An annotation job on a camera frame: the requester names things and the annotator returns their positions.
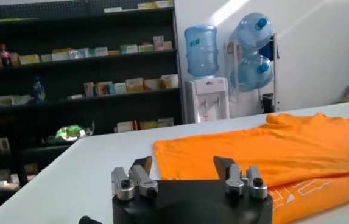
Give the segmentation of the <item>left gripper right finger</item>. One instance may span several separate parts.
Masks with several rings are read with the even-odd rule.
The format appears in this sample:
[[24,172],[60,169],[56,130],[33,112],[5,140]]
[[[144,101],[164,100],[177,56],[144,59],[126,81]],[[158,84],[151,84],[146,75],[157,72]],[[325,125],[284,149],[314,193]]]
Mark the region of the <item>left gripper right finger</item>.
[[246,176],[243,176],[241,165],[231,158],[214,156],[213,162],[219,178],[225,181],[226,194],[239,197],[247,190],[248,194],[257,200],[267,198],[268,187],[258,166],[249,166]]

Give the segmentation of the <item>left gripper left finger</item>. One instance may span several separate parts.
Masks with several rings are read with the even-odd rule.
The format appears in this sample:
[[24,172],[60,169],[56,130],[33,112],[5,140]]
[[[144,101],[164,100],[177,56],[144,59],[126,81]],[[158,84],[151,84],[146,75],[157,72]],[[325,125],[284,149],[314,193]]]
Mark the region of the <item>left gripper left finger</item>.
[[154,198],[158,194],[158,182],[149,174],[152,167],[152,156],[136,159],[129,172],[123,167],[115,167],[111,172],[112,193],[118,200],[133,200],[136,190],[144,198]]

